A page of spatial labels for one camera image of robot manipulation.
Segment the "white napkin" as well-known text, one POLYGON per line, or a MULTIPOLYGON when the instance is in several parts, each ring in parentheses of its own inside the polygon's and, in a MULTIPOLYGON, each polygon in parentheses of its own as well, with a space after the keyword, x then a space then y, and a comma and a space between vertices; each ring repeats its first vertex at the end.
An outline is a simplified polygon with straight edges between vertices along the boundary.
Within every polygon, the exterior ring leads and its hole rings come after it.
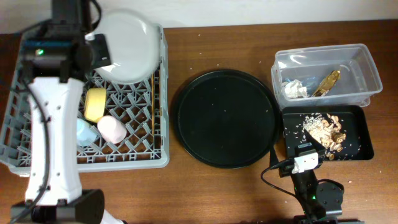
POLYGON ((303 86, 299 80, 283 82, 282 87, 288 98, 308 98, 307 87, 303 86))

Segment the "yellow bowl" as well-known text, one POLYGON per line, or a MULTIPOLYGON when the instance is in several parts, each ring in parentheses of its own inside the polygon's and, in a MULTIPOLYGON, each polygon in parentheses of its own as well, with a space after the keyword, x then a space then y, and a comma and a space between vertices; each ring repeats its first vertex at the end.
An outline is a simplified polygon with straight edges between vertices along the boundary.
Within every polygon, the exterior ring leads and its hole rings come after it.
POLYGON ((84 117, 97 123, 104 115, 106 106, 106 89, 90 88, 86 93, 84 117))

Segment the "gold snack wrapper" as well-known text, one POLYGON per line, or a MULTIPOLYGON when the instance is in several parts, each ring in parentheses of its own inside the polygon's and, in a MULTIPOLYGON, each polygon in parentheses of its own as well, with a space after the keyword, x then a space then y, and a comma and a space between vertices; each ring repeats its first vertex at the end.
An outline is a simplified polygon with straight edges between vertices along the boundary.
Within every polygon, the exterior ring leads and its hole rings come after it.
POLYGON ((340 73, 341 72, 339 70, 334 70, 328 76, 326 76, 314 91, 312 97, 325 96, 340 79, 340 73))

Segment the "food scraps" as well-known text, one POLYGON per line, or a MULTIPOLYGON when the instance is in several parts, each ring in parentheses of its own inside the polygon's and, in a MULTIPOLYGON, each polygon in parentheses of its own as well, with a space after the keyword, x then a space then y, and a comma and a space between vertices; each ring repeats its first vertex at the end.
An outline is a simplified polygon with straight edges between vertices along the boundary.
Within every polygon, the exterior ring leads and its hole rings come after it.
POLYGON ((303 122, 303 130, 320 143, 326 149, 326 157, 335 160, 336 152, 343 150, 342 143, 346 140, 346 134, 342 133, 342 124, 337 115, 320 113, 306 116, 303 122))

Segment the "round black tray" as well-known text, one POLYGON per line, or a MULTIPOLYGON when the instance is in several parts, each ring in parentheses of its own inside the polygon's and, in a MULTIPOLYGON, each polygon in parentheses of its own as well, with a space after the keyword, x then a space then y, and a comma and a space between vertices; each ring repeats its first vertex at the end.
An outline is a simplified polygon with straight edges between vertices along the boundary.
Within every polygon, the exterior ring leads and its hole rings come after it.
POLYGON ((198 161, 217 168, 250 166, 275 156, 281 116, 271 90, 239 70, 215 70, 187 83, 176 95, 177 139, 198 161))

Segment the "black rectangular tray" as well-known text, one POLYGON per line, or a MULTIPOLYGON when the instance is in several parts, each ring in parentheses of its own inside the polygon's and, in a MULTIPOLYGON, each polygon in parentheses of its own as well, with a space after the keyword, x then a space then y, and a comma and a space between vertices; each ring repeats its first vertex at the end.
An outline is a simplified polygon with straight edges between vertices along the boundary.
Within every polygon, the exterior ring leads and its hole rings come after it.
POLYGON ((303 133, 304 122, 317 117, 328 119, 328 115, 335 115, 339 118, 342 125, 341 132, 346 135, 346 139, 342 142, 343 149, 340 152, 334 152, 334 160, 370 160, 374 157, 364 111, 355 105, 284 108, 282 120, 287 157, 293 157, 295 147, 307 142, 303 133))

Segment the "clear plastic bin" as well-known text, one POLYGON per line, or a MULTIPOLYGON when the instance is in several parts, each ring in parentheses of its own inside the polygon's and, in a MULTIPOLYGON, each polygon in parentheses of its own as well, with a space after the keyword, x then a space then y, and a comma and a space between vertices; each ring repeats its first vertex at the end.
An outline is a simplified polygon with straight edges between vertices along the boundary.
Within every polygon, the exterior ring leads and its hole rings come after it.
POLYGON ((275 54, 271 75, 281 110, 292 106, 367 106, 370 97, 383 90, 376 64, 364 44, 280 50, 275 54), (317 87, 333 71, 340 72, 340 79, 325 96, 313 97, 317 87), (307 98, 288 97, 285 89, 293 81, 307 89, 307 98))

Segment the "pink cup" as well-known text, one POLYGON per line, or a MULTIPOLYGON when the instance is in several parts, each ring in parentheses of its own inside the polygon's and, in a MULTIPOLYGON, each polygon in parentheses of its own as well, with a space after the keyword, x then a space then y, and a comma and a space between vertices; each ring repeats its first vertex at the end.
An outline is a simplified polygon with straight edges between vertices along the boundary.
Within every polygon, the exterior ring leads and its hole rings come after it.
POLYGON ((103 116, 97 123, 97 128, 102 137, 113 144, 120 143, 125 139, 127 129, 125 125, 113 116, 103 116))

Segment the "wooden chopstick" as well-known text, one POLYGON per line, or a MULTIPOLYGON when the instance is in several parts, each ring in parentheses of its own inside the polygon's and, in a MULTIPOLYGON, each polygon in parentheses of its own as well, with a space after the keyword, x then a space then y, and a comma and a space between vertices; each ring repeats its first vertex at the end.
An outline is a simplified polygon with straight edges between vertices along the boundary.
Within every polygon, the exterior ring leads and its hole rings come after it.
POLYGON ((155 134, 155 80, 154 73, 151 75, 151 123, 152 123, 152 135, 155 134))

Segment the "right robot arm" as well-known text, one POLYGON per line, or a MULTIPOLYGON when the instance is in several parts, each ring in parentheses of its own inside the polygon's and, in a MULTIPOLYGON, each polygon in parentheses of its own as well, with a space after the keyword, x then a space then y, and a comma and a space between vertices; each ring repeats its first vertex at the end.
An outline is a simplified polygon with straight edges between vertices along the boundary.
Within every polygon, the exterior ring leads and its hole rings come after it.
POLYGON ((303 208, 303 215, 293 218, 294 223, 338 223, 342 214, 344 187, 329 179, 318 179, 315 169, 325 160, 326 148, 304 131, 307 142, 295 147, 295 155, 282 161, 281 177, 290 176, 294 196, 303 208))

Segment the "grey dishwasher rack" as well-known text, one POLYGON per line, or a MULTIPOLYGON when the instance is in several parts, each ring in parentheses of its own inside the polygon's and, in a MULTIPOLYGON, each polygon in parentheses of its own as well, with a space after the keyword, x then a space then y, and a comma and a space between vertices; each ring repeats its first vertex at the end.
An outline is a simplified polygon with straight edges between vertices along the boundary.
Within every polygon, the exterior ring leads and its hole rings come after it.
MULTIPOLYGON (((76 149, 79 172, 163 168, 169 156, 169 115, 167 108, 168 45, 160 28, 160 64, 154 72, 155 134, 151 123, 151 77, 131 85, 118 85, 101 78, 97 73, 85 81, 83 91, 106 89, 104 113, 122 122, 127 134, 120 143, 107 142, 95 125, 97 135, 89 146, 76 149)), ((32 160, 30 106, 28 95, 22 90, 19 74, 11 82, 11 92, 1 100, 4 116, 1 121, 1 163, 21 177, 30 174, 32 160)))

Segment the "light blue cup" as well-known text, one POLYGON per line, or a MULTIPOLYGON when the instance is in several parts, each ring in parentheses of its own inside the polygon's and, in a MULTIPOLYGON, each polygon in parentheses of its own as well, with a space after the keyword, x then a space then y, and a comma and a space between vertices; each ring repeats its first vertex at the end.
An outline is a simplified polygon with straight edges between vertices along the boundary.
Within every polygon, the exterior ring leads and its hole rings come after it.
POLYGON ((76 120, 76 139, 77 144, 81 147, 89 146, 96 141, 97 135, 91 130, 91 125, 78 118, 76 120))

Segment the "grey plate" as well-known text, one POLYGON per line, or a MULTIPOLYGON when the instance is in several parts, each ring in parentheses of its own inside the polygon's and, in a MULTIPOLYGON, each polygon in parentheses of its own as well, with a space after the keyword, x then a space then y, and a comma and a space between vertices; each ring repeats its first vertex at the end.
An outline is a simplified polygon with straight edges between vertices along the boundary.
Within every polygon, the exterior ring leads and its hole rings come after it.
POLYGON ((111 64, 95 70, 107 81, 127 85, 139 83, 156 70, 160 62, 160 28, 129 9, 106 13, 95 34, 103 34, 111 64))

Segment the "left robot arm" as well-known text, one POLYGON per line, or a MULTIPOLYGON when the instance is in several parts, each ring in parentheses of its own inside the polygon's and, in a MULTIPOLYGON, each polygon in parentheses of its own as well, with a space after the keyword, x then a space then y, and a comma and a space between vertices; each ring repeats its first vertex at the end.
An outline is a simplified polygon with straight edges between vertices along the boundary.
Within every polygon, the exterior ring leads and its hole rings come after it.
POLYGON ((90 22, 49 21, 21 43, 18 72, 28 94, 32 164, 12 223, 116 223, 104 193, 81 186, 76 121, 84 77, 95 56, 90 22))

